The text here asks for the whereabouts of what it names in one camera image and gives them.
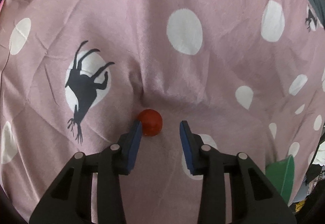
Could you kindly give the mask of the clutter pile at right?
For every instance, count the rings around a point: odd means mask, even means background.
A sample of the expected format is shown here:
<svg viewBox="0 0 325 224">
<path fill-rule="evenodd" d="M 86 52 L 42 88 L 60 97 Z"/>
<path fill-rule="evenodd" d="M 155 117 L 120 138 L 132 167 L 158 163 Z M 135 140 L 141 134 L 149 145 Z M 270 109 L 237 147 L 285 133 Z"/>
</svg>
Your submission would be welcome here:
<svg viewBox="0 0 325 224">
<path fill-rule="evenodd" d="M 292 204 L 289 206 L 294 214 L 300 211 L 306 198 L 312 193 L 316 184 L 321 180 L 324 180 L 324 128 L 316 151 L 310 155 L 309 167 L 303 178 L 300 189 L 294 197 Z"/>
</svg>

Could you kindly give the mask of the pink polka dot blanket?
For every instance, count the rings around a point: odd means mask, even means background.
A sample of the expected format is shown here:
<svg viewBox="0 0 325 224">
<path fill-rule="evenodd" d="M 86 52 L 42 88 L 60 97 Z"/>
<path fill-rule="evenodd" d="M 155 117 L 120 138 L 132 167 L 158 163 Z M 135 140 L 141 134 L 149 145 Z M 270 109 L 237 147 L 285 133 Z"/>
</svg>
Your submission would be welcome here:
<svg viewBox="0 0 325 224">
<path fill-rule="evenodd" d="M 163 128 L 121 178 L 129 223 L 196 222 L 183 120 L 261 170 L 293 155 L 295 197 L 324 123 L 324 26 L 308 0 L 2 1 L 1 186 L 24 220 L 74 153 L 148 108 Z"/>
</svg>

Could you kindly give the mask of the green plastic bowl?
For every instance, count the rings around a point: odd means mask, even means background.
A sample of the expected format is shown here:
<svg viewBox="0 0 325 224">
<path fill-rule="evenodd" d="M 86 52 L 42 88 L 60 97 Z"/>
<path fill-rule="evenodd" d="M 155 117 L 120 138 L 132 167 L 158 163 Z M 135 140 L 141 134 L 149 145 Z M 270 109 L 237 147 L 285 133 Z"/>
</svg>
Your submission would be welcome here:
<svg viewBox="0 0 325 224">
<path fill-rule="evenodd" d="M 293 155 L 269 164 L 265 169 L 265 176 L 270 180 L 278 193 L 289 203 L 294 185 L 295 163 Z"/>
</svg>

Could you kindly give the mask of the red round fruit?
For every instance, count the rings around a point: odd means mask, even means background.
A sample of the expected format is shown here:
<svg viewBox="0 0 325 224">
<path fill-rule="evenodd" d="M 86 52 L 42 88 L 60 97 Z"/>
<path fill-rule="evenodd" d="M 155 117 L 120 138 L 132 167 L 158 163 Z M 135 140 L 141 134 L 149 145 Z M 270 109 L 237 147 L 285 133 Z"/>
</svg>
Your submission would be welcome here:
<svg viewBox="0 0 325 224">
<path fill-rule="evenodd" d="M 142 123 L 142 133 L 144 136 L 156 136 L 163 128 L 163 118 L 158 111 L 153 109 L 143 110 L 137 120 Z"/>
</svg>

